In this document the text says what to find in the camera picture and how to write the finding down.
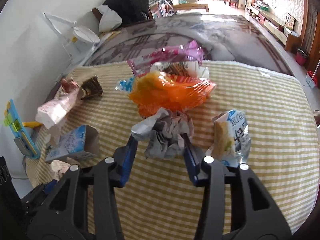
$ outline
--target orange snack wrapper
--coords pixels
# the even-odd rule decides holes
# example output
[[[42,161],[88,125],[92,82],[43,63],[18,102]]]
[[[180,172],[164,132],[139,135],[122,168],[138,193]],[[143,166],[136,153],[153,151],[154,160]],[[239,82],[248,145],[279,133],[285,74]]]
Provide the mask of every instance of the orange snack wrapper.
[[[164,107],[185,111],[206,101],[217,85],[206,78],[175,76],[153,71],[136,77],[129,98],[138,105],[139,114],[149,117]]]

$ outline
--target checkered tablecloth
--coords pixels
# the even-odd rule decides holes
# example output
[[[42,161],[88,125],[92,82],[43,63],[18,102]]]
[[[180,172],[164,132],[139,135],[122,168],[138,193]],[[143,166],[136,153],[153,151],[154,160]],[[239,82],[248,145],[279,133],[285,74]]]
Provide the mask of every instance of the checkered tablecloth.
[[[223,111],[246,113],[252,147],[248,164],[275,199],[292,232],[310,214],[318,192],[319,144],[316,125],[300,83],[291,76],[237,62],[209,62],[210,78],[218,87],[201,106],[188,111],[195,125],[193,143],[206,150],[213,143],[211,118]],[[126,94],[116,91],[116,82],[132,72],[125,62],[80,67],[72,73],[81,83],[97,75],[103,98],[86,100],[74,108],[65,132],[82,124],[100,135],[98,158],[82,162],[97,164],[124,146],[131,127],[142,118]],[[27,161],[33,186],[50,181],[50,166],[44,162],[42,128],[36,142],[39,160]],[[203,189],[189,181],[183,158],[146,159],[148,142],[139,142],[129,182],[116,189],[119,217],[126,239],[193,239],[201,209]],[[92,191],[89,190],[89,231],[94,232]],[[226,189],[225,232],[230,230],[230,191]]]

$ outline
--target picture frame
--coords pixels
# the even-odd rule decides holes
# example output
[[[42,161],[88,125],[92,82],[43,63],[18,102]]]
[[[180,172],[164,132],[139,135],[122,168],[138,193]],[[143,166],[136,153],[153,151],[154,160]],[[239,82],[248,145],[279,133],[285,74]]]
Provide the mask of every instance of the picture frame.
[[[287,13],[287,17],[285,19],[285,27],[287,27],[290,31],[293,31],[295,24],[296,19],[291,14]]]

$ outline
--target red trash can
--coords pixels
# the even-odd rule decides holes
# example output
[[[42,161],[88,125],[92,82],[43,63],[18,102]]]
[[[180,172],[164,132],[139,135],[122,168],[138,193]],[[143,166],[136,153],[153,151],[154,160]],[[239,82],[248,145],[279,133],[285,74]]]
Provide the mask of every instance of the red trash can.
[[[308,55],[301,49],[298,49],[297,55],[295,57],[296,62],[300,65],[303,66],[306,61],[307,61]]]

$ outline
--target metal bolt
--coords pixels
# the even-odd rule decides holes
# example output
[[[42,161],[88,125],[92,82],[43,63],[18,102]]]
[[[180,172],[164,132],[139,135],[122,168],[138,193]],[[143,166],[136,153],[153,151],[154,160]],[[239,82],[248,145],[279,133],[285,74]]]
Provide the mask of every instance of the metal bolt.
[[[113,163],[115,161],[115,159],[113,157],[107,157],[104,159],[104,161],[105,161],[105,163],[110,164],[110,163]]]
[[[79,166],[77,164],[73,164],[70,166],[71,171],[77,171],[79,169]]]
[[[249,169],[249,165],[246,163],[241,163],[240,164],[240,169],[243,171],[246,171],[247,169]]]
[[[211,156],[206,156],[203,158],[206,163],[213,163],[214,158]]]

